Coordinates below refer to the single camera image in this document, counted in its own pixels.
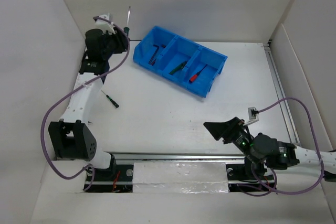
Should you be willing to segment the large green-handled screwdriver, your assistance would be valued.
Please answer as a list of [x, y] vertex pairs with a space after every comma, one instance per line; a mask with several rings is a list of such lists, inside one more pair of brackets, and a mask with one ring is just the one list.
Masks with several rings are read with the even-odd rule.
[[131, 14], [131, 6], [129, 6], [129, 8], [128, 8], [127, 21], [126, 21], [125, 27], [123, 28], [123, 31], [127, 36], [129, 36], [129, 31], [130, 31], [130, 28], [129, 28], [130, 14]]

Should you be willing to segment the brown hex key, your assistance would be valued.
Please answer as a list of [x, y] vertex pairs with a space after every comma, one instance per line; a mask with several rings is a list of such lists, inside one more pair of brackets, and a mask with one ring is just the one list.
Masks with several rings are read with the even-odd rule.
[[154, 51], [154, 54], [151, 56], [151, 58], [149, 60], [149, 64], [150, 65], [152, 64], [152, 62], [153, 62], [153, 60], [154, 60], [154, 58], [155, 58], [155, 56], [156, 56], [156, 54], [157, 54], [157, 52], [158, 52], [158, 50], [160, 48], [160, 46], [158, 46], [158, 45], [153, 45], [153, 46], [155, 47], [155, 51]]
[[160, 54], [159, 54], [157, 57], [155, 57], [155, 59], [154, 59], [153, 62], [152, 62], [152, 65], [155, 65], [156, 61], [157, 61], [158, 58], [161, 56], [161, 53], [162, 53], [162, 51], [165, 49], [165, 47], [166, 47], [166, 45], [164, 45], [164, 44], [161, 45], [162, 50], [160, 51]]

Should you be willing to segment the red-handled screwdriver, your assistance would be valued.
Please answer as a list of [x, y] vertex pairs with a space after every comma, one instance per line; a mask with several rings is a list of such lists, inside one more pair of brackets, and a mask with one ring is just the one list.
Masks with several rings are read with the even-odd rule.
[[189, 79], [189, 83], [193, 83], [195, 82], [195, 80], [198, 78], [198, 76], [201, 74], [201, 72], [207, 67], [207, 65], [205, 65], [201, 70], [199, 70], [196, 74], [194, 74], [190, 79]]

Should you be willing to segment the green-handled cutting pliers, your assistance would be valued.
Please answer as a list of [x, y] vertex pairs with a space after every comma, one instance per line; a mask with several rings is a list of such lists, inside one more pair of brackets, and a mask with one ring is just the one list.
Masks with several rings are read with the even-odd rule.
[[176, 72], [182, 70], [186, 64], [187, 64], [187, 61], [183, 61], [178, 66], [176, 66], [173, 70], [171, 70], [169, 74], [174, 75]]

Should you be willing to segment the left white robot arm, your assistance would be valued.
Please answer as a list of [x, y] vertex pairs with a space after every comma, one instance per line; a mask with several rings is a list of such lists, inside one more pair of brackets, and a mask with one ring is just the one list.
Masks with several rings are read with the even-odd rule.
[[105, 180], [112, 180], [117, 175], [114, 156], [98, 149], [88, 122], [91, 107], [110, 70], [110, 57], [129, 49], [128, 30], [91, 29], [85, 33], [85, 44], [74, 93], [60, 119], [49, 123], [48, 133], [57, 158], [85, 161], [98, 169]]

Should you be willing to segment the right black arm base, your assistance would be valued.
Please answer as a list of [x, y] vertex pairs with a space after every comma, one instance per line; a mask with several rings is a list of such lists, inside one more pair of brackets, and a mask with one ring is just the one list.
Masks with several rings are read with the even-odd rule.
[[228, 191], [230, 193], [268, 193], [269, 189], [255, 179], [253, 174], [245, 171], [244, 164], [226, 165]]

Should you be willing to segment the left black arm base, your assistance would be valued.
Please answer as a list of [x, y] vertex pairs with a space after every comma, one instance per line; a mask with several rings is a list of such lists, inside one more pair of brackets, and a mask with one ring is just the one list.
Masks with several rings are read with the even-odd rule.
[[92, 183], [92, 169], [88, 169], [83, 188], [89, 187], [87, 193], [132, 193], [133, 170], [134, 163], [114, 158], [108, 169], [94, 169]]

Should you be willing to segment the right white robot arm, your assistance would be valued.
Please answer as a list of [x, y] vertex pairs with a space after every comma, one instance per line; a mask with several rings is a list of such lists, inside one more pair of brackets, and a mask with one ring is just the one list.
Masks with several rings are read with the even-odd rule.
[[268, 169], [273, 169], [307, 173], [335, 182], [335, 152], [318, 154], [317, 151], [281, 142], [263, 133], [252, 136], [248, 127], [257, 121], [250, 119], [246, 122], [234, 117], [226, 122], [205, 122], [203, 125], [215, 140], [232, 143], [243, 153], [242, 170], [248, 178], [261, 177]]

